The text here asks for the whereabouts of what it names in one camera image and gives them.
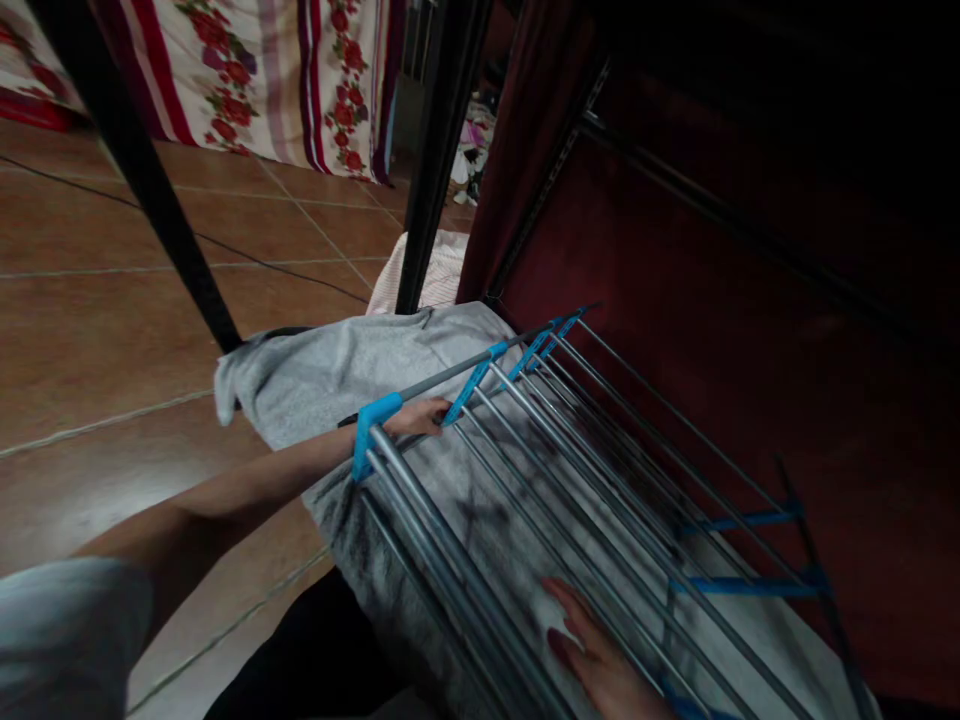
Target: white sleeve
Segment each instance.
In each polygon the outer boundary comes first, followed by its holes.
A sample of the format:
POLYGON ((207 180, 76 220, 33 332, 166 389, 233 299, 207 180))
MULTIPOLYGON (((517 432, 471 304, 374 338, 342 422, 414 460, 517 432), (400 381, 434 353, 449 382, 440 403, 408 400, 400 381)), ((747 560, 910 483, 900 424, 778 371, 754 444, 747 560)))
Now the white sleeve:
POLYGON ((116 559, 0 580, 0 717, 121 720, 152 611, 146 573, 116 559))

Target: drying rack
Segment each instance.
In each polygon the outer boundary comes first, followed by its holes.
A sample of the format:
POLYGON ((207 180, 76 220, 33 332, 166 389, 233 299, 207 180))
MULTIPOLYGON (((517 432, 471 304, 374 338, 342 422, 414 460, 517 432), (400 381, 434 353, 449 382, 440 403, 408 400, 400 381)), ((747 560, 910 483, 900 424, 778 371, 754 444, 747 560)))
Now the drying rack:
POLYGON ((460 441, 466 444, 473 458, 489 474, 516 516, 526 523, 543 544, 544 549, 565 574, 565 579, 591 603, 597 615, 609 629, 613 640, 635 670, 642 674, 667 698, 681 718, 735 717, 710 707, 699 695, 686 673, 671 656, 670 647, 679 645, 697 660, 702 670, 724 692, 737 708, 736 717, 756 720, 755 710, 740 697, 733 685, 697 645, 684 625, 674 616, 677 597, 686 594, 723 633, 757 674, 800 720, 810 720, 791 690, 759 657, 750 644, 737 633, 723 614, 710 602, 711 594, 766 596, 819 602, 831 628, 843 663, 847 684, 861 720, 874 718, 869 694, 850 653, 849 644, 834 604, 829 581, 817 559, 816 548, 807 529, 803 507, 800 504, 782 462, 778 461, 784 483, 785 499, 778 501, 757 484, 746 472, 725 455, 709 438, 700 432, 669 401, 633 369, 610 347, 584 319, 589 307, 579 308, 549 323, 498 343, 444 370, 406 390, 392 393, 363 408, 358 416, 357 444, 353 461, 353 478, 357 482, 378 482, 390 503, 385 511, 374 494, 361 485, 359 497, 370 513, 386 544, 394 551, 404 567, 427 610, 446 636, 451 651, 464 670, 483 690, 494 716, 500 717, 574 717, 569 705, 554 686, 533 650, 519 634, 517 626, 494 595, 468 555, 460 540, 421 484, 416 473, 404 459, 403 453, 419 444, 423 438, 395 444, 384 432, 382 423, 395 414, 403 403, 467 370, 472 370, 459 396, 444 418, 460 441), (635 407, 588 362, 567 340, 576 325, 583 328, 601 347, 627 369, 636 382, 643 385, 663 406, 677 417, 707 448, 727 464, 736 475, 763 500, 767 509, 751 514, 741 513, 713 483, 690 462, 669 439, 662 435, 635 407), (508 349, 520 343, 529 343, 522 358, 509 370, 498 361, 508 349), (701 504, 678 482, 672 470, 658 462, 643 446, 618 426, 601 402, 578 382, 558 360, 578 368, 606 400, 618 406, 642 432, 646 441, 656 445, 670 458, 687 481, 693 483, 719 508, 723 515, 711 518, 701 504), (501 383, 493 392, 484 392, 480 383, 492 374, 501 383), (509 398, 523 409, 540 433, 561 456, 576 469, 579 480, 590 487, 609 507, 613 516, 625 527, 659 569, 669 579, 666 597, 658 596, 630 565, 620 550, 604 535, 590 516, 577 504, 573 496, 548 464, 537 455, 523 434, 510 422, 494 402, 495 396, 509 398), (578 424, 571 422, 576 417, 578 424), (483 438, 482 446, 468 435, 461 424, 467 423, 483 438), (608 559, 629 579, 632 589, 663 622, 663 633, 656 637, 645 625, 635 608, 620 597, 608 575, 582 547, 563 523, 544 502, 542 495, 528 482, 487 429, 488 423, 501 426, 516 447, 548 481, 551 492, 578 520, 601 547, 608 559), (490 459, 496 458, 506 467, 512 478, 505 479, 494 468, 490 459), (643 497, 636 492, 643 487, 643 497), (522 502, 518 492, 523 491, 522 502), (561 557, 556 547, 531 517, 526 504, 532 503, 550 524, 552 531, 571 545, 572 551, 588 568, 602 593, 591 590, 561 557), (397 533, 388 516, 395 516, 409 546, 422 560, 427 570, 424 576, 397 533), (762 536, 761 526, 793 523, 801 535, 807 552, 808 565, 795 569, 772 548, 762 536), (777 577, 758 577, 743 562, 734 557, 718 535, 740 529, 780 569, 777 577), (684 546, 686 536, 697 535, 735 569, 731 577, 711 576, 684 546), (688 575, 685 568, 696 574, 688 575), (631 632, 638 633, 658 658, 655 667, 641 660, 643 653, 627 640, 628 628, 623 627, 606 607, 612 604, 620 615, 633 624, 631 632), (455 625, 462 628, 461 633, 455 625))

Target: brown floor tile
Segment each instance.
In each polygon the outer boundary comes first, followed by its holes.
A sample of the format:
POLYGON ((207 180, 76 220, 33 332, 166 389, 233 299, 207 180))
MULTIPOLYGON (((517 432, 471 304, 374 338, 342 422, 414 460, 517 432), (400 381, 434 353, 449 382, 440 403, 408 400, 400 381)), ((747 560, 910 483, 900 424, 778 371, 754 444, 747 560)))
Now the brown floor tile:
POLYGON ((401 232, 407 223, 407 213, 405 210, 390 210, 390 216, 397 221, 397 226, 401 232))
POLYGON ((170 270, 0 281, 0 448, 211 387, 219 350, 170 270))
POLYGON ((268 162, 267 167, 283 183, 287 192, 298 200, 318 200, 362 207, 377 206, 363 189, 367 183, 281 163, 268 162))
POLYGON ((130 675, 128 703, 138 702, 158 680, 203 650, 323 547, 299 498, 270 518, 223 556, 160 631, 130 675))
POLYGON ((119 177, 92 129, 61 133, 0 119, 0 154, 54 175, 119 177))
POLYGON ((286 197, 256 158, 169 142, 155 145, 174 185, 286 197))
POLYGON ((477 214, 477 209, 470 203, 457 205, 455 202, 448 201, 440 214, 448 218, 469 218, 473 220, 473 216, 477 214))
POLYGON ((270 637, 293 601, 332 567, 332 558, 327 556, 307 569, 131 717, 134 720, 200 720, 247 659, 270 637))
POLYGON ((268 452, 212 397, 0 458, 0 575, 65 557, 125 517, 268 452))
POLYGON ((337 247, 348 258, 386 257, 403 230, 383 210, 304 205, 337 247))
MULTIPOLYGON (((370 297, 370 289, 345 262, 287 268, 370 297)), ((213 272, 242 337, 291 325, 327 325, 366 311, 365 302, 265 268, 221 267, 213 272)))
POLYGON ((473 218, 449 218, 449 223, 453 225, 453 230, 465 232, 467 235, 473 229, 473 218))
MULTIPOLYGON (((407 214, 406 214, 405 212, 401 212, 401 211, 399 211, 399 210, 391 210, 391 211, 390 211, 390 214, 393 215, 393 217, 395 217, 395 218, 397 219, 397 222, 400 223, 400 227, 402 228, 403 225, 404 225, 405 222, 406 222, 407 214)), ((449 231, 451 231, 451 232, 458 232, 457 226, 454 225, 453 220, 451 220, 451 219, 448 218, 448 217, 445 217, 444 215, 441 215, 441 216, 440 216, 440 225, 438 226, 437 229, 438 229, 438 230, 449 230, 449 231)))
MULTIPOLYGON (((123 182, 78 182, 134 200, 123 182)), ((0 273, 170 266, 139 210, 47 178, 0 173, 0 215, 0 273)))
MULTIPOLYGON (((340 257, 310 218, 292 200, 177 190, 197 232, 253 255, 258 260, 320 260, 340 257)), ((248 262, 200 239, 211 263, 248 262)))
POLYGON ((380 271, 387 264, 386 260, 354 260, 353 265, 360 274, 367 279, 370 285, 377 284, 377 278, 380 277, 380 271))
POLYGON ((385 207, 387 210, 406 210, 407 198, 410 196, 410 185, 404 182, 394 184, 396 187, 370 183, 367 185, 367 190, 381 207, 385 207))

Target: forearm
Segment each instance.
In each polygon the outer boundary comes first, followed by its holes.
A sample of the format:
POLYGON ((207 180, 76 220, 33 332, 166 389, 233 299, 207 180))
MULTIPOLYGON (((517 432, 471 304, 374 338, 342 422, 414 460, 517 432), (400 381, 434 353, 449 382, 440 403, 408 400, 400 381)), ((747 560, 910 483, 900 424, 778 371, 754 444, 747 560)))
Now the forearm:
POLYGON ((224 553, 349 458, 355 438, 350 425, 228 470, 127 518, 75 554, 116 557, 150 575, 152 639, 224 553))

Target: gray towel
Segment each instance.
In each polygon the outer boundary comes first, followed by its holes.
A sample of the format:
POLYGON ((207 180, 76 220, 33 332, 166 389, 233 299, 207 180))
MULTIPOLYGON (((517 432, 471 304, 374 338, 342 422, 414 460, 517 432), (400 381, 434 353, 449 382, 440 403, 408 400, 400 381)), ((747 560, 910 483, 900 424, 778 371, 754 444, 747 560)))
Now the gray towel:
MULTIPOLYGON (((408 387, 514 334, 486 306, 471 303, 438 311, 423 310, 412 316, 352 318, 292 337, 268 340, 260 336, 221 359, 215 382, 218 414, 221 422, 228 423, 234 403, 239 400, 246 416, 270 447, 287 447, 331 430, 338 421, 373 400, 408 387)), ((520 348, 511 349, 501 360, 501 367, 512 368, 520 355, 520 348)), ((466 377, 464 373, 429 394, 453 400, 466 377)), ((482 387, 491 391, 497 384, 495 378, 488 376, 482 387)), ((495 403, 546 460, 580 506, 663 598, 666 588, 662 573, 609 509, 584 486, 554 448, 540 441, 525 413, 506 393, 500 394, 495 403)), ((661 637, 662 623, 630 589, 596 541, 564 509, 551 491, 548 479, 525 459, 488 409, 476 412, 561 523, 574 533, 614 585, 622 589, 622 596, 645 619, 653 635, 661 637)), ((484 447, 483 439, 468 421, 461 421, 461 426, 478 446, 484 447)), ((595 717, 578 683, 554 660, 546 644, 546 628, 560 626, 561 611, 542 590, 539 579, 561 573, 536 537, 514 515, 452 430, 448 429, 442 438, 426 440, 405 457, 578 716, 595 717)), ((561 549, 574 572, 596 589, 583 563, 565 546, 507 469, 490 457, 550 542, 561 549)), ((379 478, 373 476, 366 482, 389 512, 389 504, 379 488, 379 478)), ((478 698, 478 688, 464 676, 403 569, 384 546, 376 527, 355 498, 350 463, 319 480, 303 495, 304 503, 323 536, 331 542, 341 572, 373 622, 388 655, 429 697, 445 705, 453 715, 483 717, 485 708, 478 698)), ((403 537, 396 524, 395 528, 403 537)), ((708 567, 716 567, 719 574, 731 574, 708 546, 701 547, 694 542, 690 547, 708 567)), ((815 718, 856 716, 838 659, 785 603, 718 597, 715 604, 815 718)), ((607 610, 621 617, 615 606, 607 610)), ((791 716, 782 701, 697 608, 681 602, 678 612, 690 632, 760 717, 791 716)), ((628 622, 621 625, 630 627, 628 622)), ((648 666, 656 667, 655 656, 639 636, 634 633, 631 640, 648 666)), ((675 657, 706 701, 718 709, 733 710, 686 653, 675 652, 675 657)))

